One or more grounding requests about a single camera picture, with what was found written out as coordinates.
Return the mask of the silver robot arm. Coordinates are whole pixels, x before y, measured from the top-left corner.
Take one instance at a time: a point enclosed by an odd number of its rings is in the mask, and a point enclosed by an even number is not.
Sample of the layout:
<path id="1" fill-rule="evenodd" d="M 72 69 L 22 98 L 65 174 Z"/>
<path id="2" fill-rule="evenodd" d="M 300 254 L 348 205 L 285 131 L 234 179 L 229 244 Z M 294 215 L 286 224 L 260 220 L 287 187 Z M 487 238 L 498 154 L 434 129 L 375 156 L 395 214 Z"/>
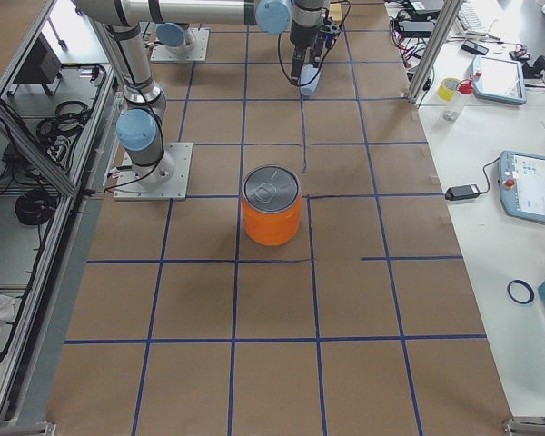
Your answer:
<path id="1" fill-rule="evenodd" d="M 196 37 L 189 24 L 163 23 L 155 28 L 159 42 L 167 47 L 167 50 L 177 55 L 183 55 L 192 51 L 196 46 Z"/>
<path id="2" fill-rule="evenodd" d="M 152 127 L 163 130 L 168 66 L 203 62 L 211 25 L 256 26 L 276 38 L 288 35 L 292 62 L 281 70 L 303 95 L 315 91 L 333 49 L 326 1 L 77 1 L 75 6 L 101 29 L 99 41 L 122 80 L 120 120 L 129 127 L 142 112 Z"/>

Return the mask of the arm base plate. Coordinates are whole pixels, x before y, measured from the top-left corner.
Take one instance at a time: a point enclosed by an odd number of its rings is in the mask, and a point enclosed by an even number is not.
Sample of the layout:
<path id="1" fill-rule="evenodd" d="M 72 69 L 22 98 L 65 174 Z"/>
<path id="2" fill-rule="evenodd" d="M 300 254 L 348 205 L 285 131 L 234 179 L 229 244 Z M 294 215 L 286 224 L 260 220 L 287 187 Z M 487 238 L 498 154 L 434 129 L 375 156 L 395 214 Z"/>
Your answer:
<path id="1" fill-rule="evenodd" d="M 183 42 L 180 45 L 156 45 L 150 60 L 156 64 L 202 63 L 206 60 L 209 38 L 208 28 L 188 28 L 183 33 Z"/>
<path id="2" fill-rule="evenodd" d="M 114 189 L 116 201 L 184 201 L 187 197 L 190 167 L 193 156 L 192 143 L 166 143 L 164 156 L 154 171 L 137 165 L 121 172 Z"/>

